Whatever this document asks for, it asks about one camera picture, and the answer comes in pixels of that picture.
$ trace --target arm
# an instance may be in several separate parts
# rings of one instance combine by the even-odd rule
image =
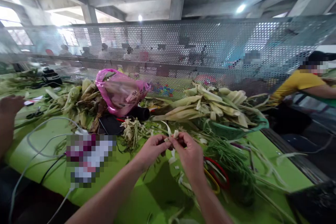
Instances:
[[[186,132],[180,132],[177,140],[174,138],[169,140],[180,155],[182,166],[201,207],[205,222],[207,224],[233,223],[207,183],[202,148]],[[179,142],[186,144],[187,148],[184,149]]]
[[[171,146],[170,142],[164,142],[165,138],[163,135],[150,137],[135,158],[66,223],[112,223],[140,175]]]
[[[302,91],[321,98],[336,99],[336,89],[331,88],[328,85],[315,86],[307,89],[302,89]]]
[[[0,100],[0,159],[13,142],[14,119],[23,103],[22,96],[7,96]]]

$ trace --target hand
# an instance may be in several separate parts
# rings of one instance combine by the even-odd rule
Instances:
[[[154,164],[157,157],[164,155],[166,150],[171,146],[171,142],[165,142],[167,136],[155,135],[148,138],[139,153],[133,159],[135,163],[140,165],[142,170],[146,170],[149,166]]]
[[[193,183],[201,179],[202,176],[205,178],[201,146],[187,132],[180,132],[178,135],[177,139],[169,137],[169,141],[172,142],[175,150],[180,155],[180,160],[189,182]]]
[[[7,96],[0,100],[0,114],[15,116],[24,106],[23,96]]]

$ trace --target scissors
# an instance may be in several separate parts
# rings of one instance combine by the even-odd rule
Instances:
[[[35,113],[31,113],[29,115],[26,116],[26,119],[32,119],[33,117],[37,117],[37,116],[41,116],[43,114],[42,111],[40,111],[41,106],[37,108]]]

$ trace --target white cable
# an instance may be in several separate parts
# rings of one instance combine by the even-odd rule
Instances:
[[[314,152],[299,152],[299,153],[304,153],[304,154],[316,154],[316,153],[318,153],[318,152],[320,152],[320,151],[323,151],[324,149],[326,149],[326,148],[331,144],[333,138],[334,138],[334,135],[331,134],[331,135],[330,135],[330,138],[329,138],[329,140],[328,140],[328,142],[326,143],[326,145],[324,145],[323,147],[321,147],[321,148],[318,149],[317,151],[314,151]]]
[[[73,134],[62,134],[62,135],[57,135],[57,136],[54,136],[52,138],[50,138],[50,140],[47,142],[47,145],[51,142],[51,140],[53,140],[54,138],[57,138],[57,137],[61,137],[61,136],[65,136],[65,135],[73,135]],[[43,154],[41,153],[41,151],[38,151],[30,141],[28,141],[28,145],[34,150],[36,151],[38,154],[40,154],[41,156],[44,156],[44,157],[47,157],[47,158],[58,158],[60,156],[62,156],[63,154],[60,154],[60,155],[46,155],[46,154]]]
[[[53,156],[51,156],[51,155],[46,155],[46,154],[42,154],[41,152],[42,152],[42,150],[38,150],[38,149],[36,149],[33,145],[32,145],[32,143],[31,143],[31,141],[30,141],[30,136],[31,136],[31,134],[33,134],[37,129],[39,129],[41,126],[43,126],[44,124],[46,124],[47,122],[49,122],[49,121],[51,121],[51,120],[54,120],[54,119],[67,119],[68,121],[70,121],[70,122],[72,122],[73,124],[75,124],[76,126],[77,126],[77,128],[78,128],[78,130],[79,131],[81,131],[82,130],[82,128],[75,122],[75,121],[73,121],[73,120],[71,120],[71,119],[69,119],[69,118],[66,118],[66,117],[53,117],[53,118],[50,118],[50,119],[48,119],[47,121],[44,121],[43,123],[41,123],[39,126],[37,126],[35,129],[33,129],[28,135],[27,135],[27,142],[28,142],[28,144],[29,144],[29,146],[34,150],[34,151],[36,151],[38,154],[40,154],[40,155],[42,155],[42,156],[45,156],[45,157],[48,157],[48,158],[58,158],[58,157],[60,157],[60,155],[53,155]],[[58,135],[58,136],[54,136],[53,138],[51,138],[48,142],[47,142],[47,144],[46,144],[46,146],[49,144],[49,142],[51,141],[51,140],[53,140],[54,138],[56,138],[56,137],[60,137],[60,136],[64,136],[64,135],[73,135],[73,134],[62,134],[62,135]]]
[[[38,155],[38,153],[28,162],[28,164],[26,165],[26,167],[24,168],[21,176],[19,177],[19,180],[17,181],[14,190],[12,192],[12,196],[11,196],[11,201],[10,201],[10,210],[9,210],[9,215],[8,215],[8,223],[11,224],[12,223],[12,214],[13,214],[13,209],[14,209],[14,203],[15,203],[15,194],[16,194],[16,190],[18,188],[18,185],[21,181],[21,179],[23,178],[23,175],[25,174],[25,172],[27,171],[27,169],[29,168],[30,163],[33,161],[33,159]]]
[[[48,221],[47,224],[49,224],[53,218],[56,216],[56,214],[59,212],[59,210],[62,208],[62,206],[64,205],[66,199],[69,197],[69,194],[74,190],[74,188],[70,188],[68,193],[66,194],[66,196],[64,197],[64,200],[62,201],[62,203],[60,204],[59,208],[56,210],[56,212],[54,213],[54,215],[51,217],[50,221]]]
[[[37,149],[32,145],[32,143],[31,143],[30,140],[29,140],[30,135],[33,134],[33,133],[34,133],[38,128],[40,128],[42,125],[44,125],[44,124],[46,124],[47,122],[49,122],[49,121],[51,121],[51,120],[54,120],[54,119],[66,119],[66,120],[72,122],[73,124],[75,124],[75,125],[77,126],[77,128],[78,128],[79,131],[82,131],[82,128],[79,127],[79,125],[78,125],[75,121],[73,121],[73,120],[71,120],[71,119],[69,119],[69,118],[66,118],[66,117],[53,117],[53,118],[48,119],[47,121],[44,121],[44,122],[41,123],[40,125],[38,125],[35,129],[33,129],[33,130],[27,135],[27,142],[28,142],[29,146],[30,146],[34,151],[36,151],[37,153],[36,153],[36,155],[35,155],[35,156],[28,162],[28,164],[27,164],[26,167],[24,168],[24,170],[23,170],[23,172],[22,172],[20,178],[18,179],[18,181],[17,181],[17,183],[16,183],[16,185],[15,185],[15,187],[14,187],[14,190],[13,190],[13,192],[12,192],[11,201],[10,201],[10,205],[11,205],[11,206],[10,206],[9,216],[8,216],[8,223],[9,223],[9,224],[12,223],[12,214],[13,214],[14,204],[15,204],[15,194],[16,194],[16,190],[18,189],[18,185],[19,185],[21,179],[23,178],[25,172],[26,172],[27,169],[29,168],[29,166],[30,166],[31,162],[33,161],[33,159],[36,158],[37,155],[39,155],[39,154],[42,155],[42,156],[49,157],[49,158],[51,158],[51,157],[52,157],[52,158],[60,157],[61,155],[49,156],[49,155],[42,154],[42,151],[47,147],[47,145],[50,143],[50,141],[53,140],[54,138],[56,138],[56,137],[60,137],[60,136],[63,136],[63,135],[72,135],[72,134],[62,134],[62,135],[54,136],[53,138],[51,138],[51,139],[46,143],[46,145],[42,148],[42,150],[37,150]]]

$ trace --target finger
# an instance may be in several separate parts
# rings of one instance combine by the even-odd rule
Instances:
[[[162,144],[158,145],[156,148],[158,149],[159,153],[162,153],[164,151],[166,151],[170,146],[171,146],[171,142],[163,142]]]
[[[174,145],[174,148],[175,150],[177,150],[178,153],[182,153],[184,151],[184,148],[178,143],[175,138],[169,138],[169,141]]]
[[[148,138],[147,141],[149,141],[150,144],[154,146],[154,145],[158,145],[160,141],[165,140],[166,138],[167,136],[165,135],[155,135],[155,136],[151,136],[150,138]]]
[[[187,132],[180,132],[178,135],[178,138],[183,139],[187,147],[195,143],[195,140]]]

